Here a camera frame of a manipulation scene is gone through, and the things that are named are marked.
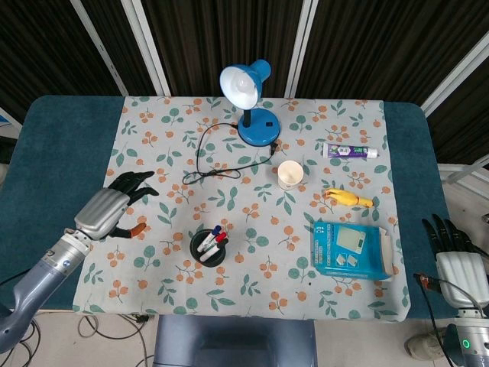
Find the lamp shade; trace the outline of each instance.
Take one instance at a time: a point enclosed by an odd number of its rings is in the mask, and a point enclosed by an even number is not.
[[[252,109],[261,97],[262,83],[270,76],[271,67],[266,60],[252,65],[235,64],[221,72],[219,82],[229,101],[240,109]]]

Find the robotic hand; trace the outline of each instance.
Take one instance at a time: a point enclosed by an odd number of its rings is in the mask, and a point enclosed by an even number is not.
[[[144,195],[157,196],[150,187],[139,185],[154,172],[126,172],[101,189],[75,216],[76,230],[66,229],[60,240],[14,286],[15,309],[0,304],[0,353],[21,340],[32,318],[51,294],[78,267],[90,252],[90,242],[111,237],[129,239],[146,226],[133,229],[116,227],[125,210]]]
[[[439,279],[418,274],[419,280],[423,287],[441,291],[445,300],[458,308],[454,324],[465,367],[486,366],[489,364],[489,319],[482,308],[489,304],[489,284],[482,251],[449,220],[445,226],[438,216],[433,219],[437,231],[426,219],[423,225],[436,257]]]

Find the yellow toy figure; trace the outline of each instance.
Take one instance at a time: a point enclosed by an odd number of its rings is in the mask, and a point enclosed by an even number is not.
[[[371,208],[374,206],[374,202],[370,199],[365,199],[364,197],[359,197],[354,193],[340,189],[327,189],[325,192],[326,197],[331,197],[338,201],[338,203],[346,206],[362,205],[366,208]]]

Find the marker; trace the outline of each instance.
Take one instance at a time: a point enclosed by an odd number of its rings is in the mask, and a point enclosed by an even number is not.
[[[214,229],[204,238],[202,243],[197,248],[198,252],[202,252],[202,250],[221,232],[221,226],[216,226]]]
[[[207,250],[209,250],[211,247],[217,245],[218,242],[221,242],[223,239],[225,239],[227,235],[228,234],[226,232],[219,233],[209,244],[204,246],[203,251],[207,252]]]
[[[219,249],[223,248],[226,243],[228,243],[228,239],[220,239],[213,247],[211,247],[207,252],[200,257],[201,262],[207,261],[211,256],[213,256]]]

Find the paper cup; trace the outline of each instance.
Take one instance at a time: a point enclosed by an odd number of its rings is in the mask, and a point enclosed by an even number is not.
[[[285,161],[278,166],[278,184],[283,190],[293,189],[303,176],[303,166],[295,161]]]

